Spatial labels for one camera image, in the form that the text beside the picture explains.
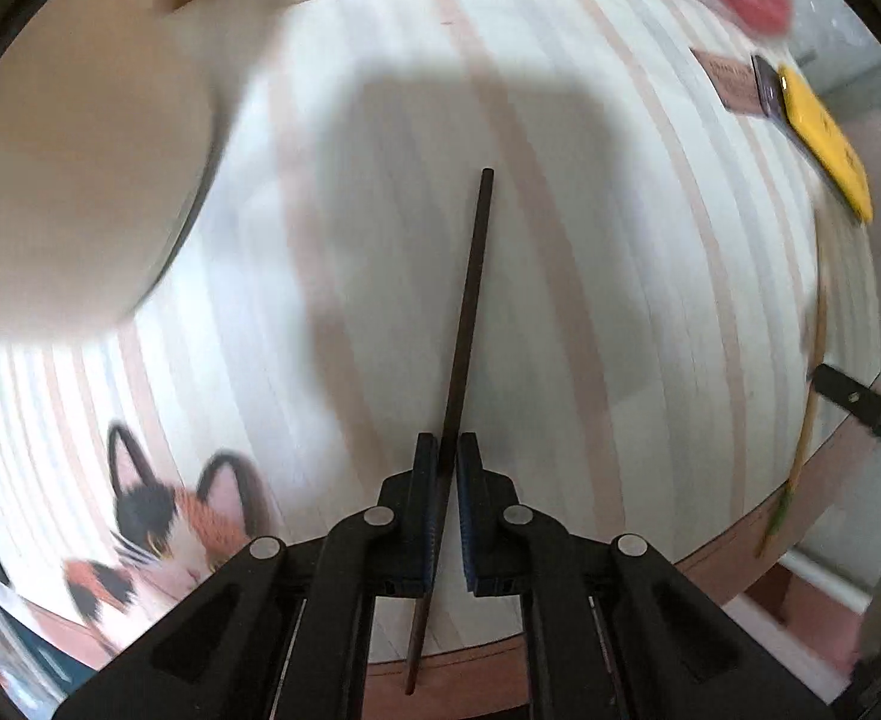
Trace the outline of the light wooden chopstick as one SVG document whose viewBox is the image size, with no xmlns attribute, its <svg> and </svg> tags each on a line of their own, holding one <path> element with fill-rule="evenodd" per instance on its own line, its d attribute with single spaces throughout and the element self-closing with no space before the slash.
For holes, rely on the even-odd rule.
<svg viewBox="0 0 881 720">
<path fill-rule="evenodd" d="M 813 437 L 813 426 L 816 419 L 816 403 L 818 403 L 818 395 L 813 390 L 813 371 L 822 364 L 825 359 L 826 342 L 828 341 L 828 285 L 826 280 L 826 255 L 825 244 L 823 244 L 823 236 L 820 229 L 815 229 L 816 244 L 816 302 L 815 302 L 815 322 L 813 322 L 813 338 L 811 339 L 811 351 L 808 356 L 808 372 L 805 383 L 805 408 L 802 424 L 800 424 L 799 437 L 797 444 L 793 450 L 792 463 L 790 464 L 789 474 L 786 481 L 777 493 L 776 504 L 772 506 L 769 512 L 768 522 L 766 522 L 765 531 L 761 535 L 760 541 L 756 544 L 754 557 L 760 559 L 771 546 L 772 540 L 783 528 L 789 513 L 790 504 L 792 504 L 793 496 L 797 491 L 800 483 L 800 476 L 804 471 L 805 463 L 808 458 L 808 446 Z"/>
</svg>

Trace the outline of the striped cat tablecloth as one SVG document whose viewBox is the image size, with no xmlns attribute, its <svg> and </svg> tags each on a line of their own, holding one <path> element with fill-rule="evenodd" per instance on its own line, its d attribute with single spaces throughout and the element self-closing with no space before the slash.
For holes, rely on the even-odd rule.
<svg viewBox="0 0 881 720">
<path fill-rule="evenodd" d="M 496 172 L 465 426 L 573 532 L 636 532 L 715 596 L 754 543 L 826 355 L 881 372 L 867 234 L 691 54 L 753 46 L 693 0 L 255 0 L 157 18 L 214 143 L 172 257 L 113 327 L 0 341 L 0 603 L 89 668 L 206 572 L 155 553 L 89 632 L 68 562 L 115 566 L 123 424 L 162 483 L 253 466 L 291 543 L 372 504 L 442 421 L 481 171 Z"/>
</svg>

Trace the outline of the yellow knife sharpener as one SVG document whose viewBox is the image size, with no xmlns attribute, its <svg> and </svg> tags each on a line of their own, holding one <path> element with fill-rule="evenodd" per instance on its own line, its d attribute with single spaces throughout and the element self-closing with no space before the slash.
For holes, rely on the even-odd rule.
<svg viewBox="0 0 881 720">
<path fill-rule="evenodd" d="M 761 109 L 815 164 L 854 220 L 873 221 L 873 202 L 861 156 L 807 80 L 788 65 L 751 55 Z"/>
</svg>

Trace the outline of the brown card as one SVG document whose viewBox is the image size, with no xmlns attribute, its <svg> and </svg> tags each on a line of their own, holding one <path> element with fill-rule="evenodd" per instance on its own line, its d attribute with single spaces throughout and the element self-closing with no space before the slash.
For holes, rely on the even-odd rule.
<svg viewBox="0 0 881 720">
<path fill-rule="evenodd" d="M 722 106 L 733 114 L 765 114 L 751 65 L 703 49 L 693 49 L 691 54 L 708 75 Z"/>
</svg>

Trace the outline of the beige utensil holder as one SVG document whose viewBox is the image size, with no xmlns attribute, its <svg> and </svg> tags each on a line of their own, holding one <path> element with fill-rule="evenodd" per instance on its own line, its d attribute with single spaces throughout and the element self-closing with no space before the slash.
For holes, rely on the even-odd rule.
<svg viewBox="0 0 881 720">
<path fill-rule="evenodd" d="M 0 341 L 113 327 L 172 257 L 214 143 L 200 68 L 136 0 L 48 0 L 0 59 Z"/>
</svg>

